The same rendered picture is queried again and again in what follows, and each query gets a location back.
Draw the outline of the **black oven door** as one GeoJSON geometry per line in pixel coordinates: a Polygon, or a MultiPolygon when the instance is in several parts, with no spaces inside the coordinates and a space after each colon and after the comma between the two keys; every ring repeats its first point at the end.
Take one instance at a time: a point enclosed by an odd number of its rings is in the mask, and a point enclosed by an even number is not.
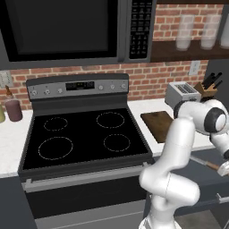
{"type": "Polygon", "coordinates": [[[99,229],[142,219],[147,192],[137,176],[26,194],[38,229],[99,229]]]}

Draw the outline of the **white wall socket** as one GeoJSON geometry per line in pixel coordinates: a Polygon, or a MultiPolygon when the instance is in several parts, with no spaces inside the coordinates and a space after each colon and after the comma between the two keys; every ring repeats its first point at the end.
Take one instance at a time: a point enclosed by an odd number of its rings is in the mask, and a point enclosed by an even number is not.
{"type": "Polygon", "coordinates": [[[192,61],[190,70],[189,70],[189,75],[197,75],[199,71],[199,66],[200,66],[200,61],[192,61]]]}

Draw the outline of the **dark grey open drawer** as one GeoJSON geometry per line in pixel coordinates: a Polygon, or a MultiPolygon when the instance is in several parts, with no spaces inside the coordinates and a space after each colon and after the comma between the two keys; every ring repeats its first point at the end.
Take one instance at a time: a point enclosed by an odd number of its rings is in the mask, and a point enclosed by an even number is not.
{"type": "Polygon", "coordinates": [[[174,173],[194,181],[200,189],[199,201],[192,207],[178,208],[175,216],[209,210],[217,206],[218,193],[221,197],[229,197],[229,176],[221,177],[217,171],[207,166],[191,160],[184,168],[174,170],[174,173]]]}

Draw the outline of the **white wall switch plate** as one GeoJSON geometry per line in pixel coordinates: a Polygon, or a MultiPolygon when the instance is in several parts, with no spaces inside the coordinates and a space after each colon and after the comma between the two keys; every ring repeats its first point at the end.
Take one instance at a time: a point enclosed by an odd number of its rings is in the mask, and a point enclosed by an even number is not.
{"type": "Polygon", "coordinates": [[[6,86],[9,88],[13,86],[13,78],[9,71],[0,71],[0,87],[4,89],[6,86]]]}

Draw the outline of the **dark grey tall cupboard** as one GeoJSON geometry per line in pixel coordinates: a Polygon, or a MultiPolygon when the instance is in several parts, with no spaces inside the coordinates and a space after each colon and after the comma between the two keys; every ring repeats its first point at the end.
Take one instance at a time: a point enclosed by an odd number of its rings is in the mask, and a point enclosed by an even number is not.
{"type": "Polygon", "coordinates": [[[209,60],[205,77],[207,78],[212,72],[214,74],[222,73],[219,78],[222,83],[217,88],[215,99],[221,101],[229,111],[229,59],[209,60]]]}

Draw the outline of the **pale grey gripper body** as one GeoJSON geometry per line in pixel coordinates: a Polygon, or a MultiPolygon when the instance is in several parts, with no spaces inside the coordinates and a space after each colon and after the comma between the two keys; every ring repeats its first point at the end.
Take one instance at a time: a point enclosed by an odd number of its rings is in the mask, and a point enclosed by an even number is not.
{"type": "Polygon", "coordinates": [[[225,176],[229,174],[229,162],[224,162],[222,165],[219,166],[217,169],[217,173],[220,176],[225,176]]]}

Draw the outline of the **dark wooden wall shelf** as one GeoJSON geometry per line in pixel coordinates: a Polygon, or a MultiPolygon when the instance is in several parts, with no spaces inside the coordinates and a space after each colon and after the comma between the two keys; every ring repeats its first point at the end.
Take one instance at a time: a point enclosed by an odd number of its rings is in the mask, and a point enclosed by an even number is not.
{"type": "Polygon", "coordinates": [[[212,49],[205,50],[201,48],[199,40],[192,40],[186,51],[177,50],[174,41],[152,42],[151,63],[211,59],[229,59],[229,49],[221,48],[218,41],[212,49]]]}

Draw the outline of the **wooden knife block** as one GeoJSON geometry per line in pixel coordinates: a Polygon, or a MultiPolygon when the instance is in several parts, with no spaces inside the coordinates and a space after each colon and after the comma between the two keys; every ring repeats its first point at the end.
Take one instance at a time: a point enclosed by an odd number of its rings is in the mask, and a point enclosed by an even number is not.
{"type": "Polygon", "coordinates": [[[197,90],[201,99],[212,98],[217,93],[217,87],[222,83],[222,81],[216,82],[222,73],[214,74],[213,72],[203,81],[195,85],[195,90],[197,90]]]}

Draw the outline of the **dark red squeeze bottle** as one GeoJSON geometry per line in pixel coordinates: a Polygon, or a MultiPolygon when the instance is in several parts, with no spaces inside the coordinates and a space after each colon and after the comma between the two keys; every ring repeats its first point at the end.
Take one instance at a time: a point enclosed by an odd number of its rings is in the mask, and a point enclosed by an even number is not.
{"type": "Polygon", "coordinates": [[[12,122],[19,122],[22,119],[22,111],[20,102],[13,96],[8,86],[6,88],[6,100],[4,102],[5,109],[12,122]]]}

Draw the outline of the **silver toaster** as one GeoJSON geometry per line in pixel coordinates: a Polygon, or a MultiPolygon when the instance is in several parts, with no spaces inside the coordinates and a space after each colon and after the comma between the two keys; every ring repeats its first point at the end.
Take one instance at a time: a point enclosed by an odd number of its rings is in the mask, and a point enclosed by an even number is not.
{"type": "Polygon", "coordinates": [[[185,81],[170,82],[165,92],[165,103],[174,109],[184,100],[200,102],[201,94],[185,81]]]}

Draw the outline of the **dark grey base cupboard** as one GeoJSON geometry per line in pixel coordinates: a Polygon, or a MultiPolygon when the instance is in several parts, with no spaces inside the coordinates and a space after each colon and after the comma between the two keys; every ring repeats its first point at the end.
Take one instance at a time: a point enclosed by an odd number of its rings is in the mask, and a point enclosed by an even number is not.
{"type": "Polygon", "coordinates": [[[0,229],[38,229],[18,176],[0,179],[0,229]]]}

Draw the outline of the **dark wooden cutting board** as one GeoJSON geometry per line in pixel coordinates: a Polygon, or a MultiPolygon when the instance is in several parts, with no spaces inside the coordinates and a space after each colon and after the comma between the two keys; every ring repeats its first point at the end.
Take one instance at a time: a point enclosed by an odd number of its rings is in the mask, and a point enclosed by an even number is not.
{"type": "Polygon", "coordinates": [[[145,113],[140,117],[157,143],[164,143],[173,118],[166,111],[145,113]]]}

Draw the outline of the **black and steel microwave oven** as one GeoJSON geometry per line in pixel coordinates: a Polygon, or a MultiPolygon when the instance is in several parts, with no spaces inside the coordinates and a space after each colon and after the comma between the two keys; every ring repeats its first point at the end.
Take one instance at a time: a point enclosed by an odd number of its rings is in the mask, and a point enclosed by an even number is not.
{"type": "Polygon", "coordinates": [[[0,0],[0,70],[148,63],[157,0],[0,0]]]}

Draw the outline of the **black and steel range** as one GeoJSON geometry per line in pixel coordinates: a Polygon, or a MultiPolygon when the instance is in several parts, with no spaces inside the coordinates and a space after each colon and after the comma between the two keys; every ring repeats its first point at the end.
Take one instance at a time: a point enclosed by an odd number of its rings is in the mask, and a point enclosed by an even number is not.
{"type": "MultiPolygon", "coordinates": [[[[33,115],[18,170],[22,187],[28,179],[153,164],[152,152],[127,105],[128,74],[45,77],[28,80],[26,87],[33,115]],[[32,90],[38,94],[32,96],[32,90]]],[[[138,229],[140,221],[129,218],[127,223],[104,223],[99,229],[138,229]]]]}

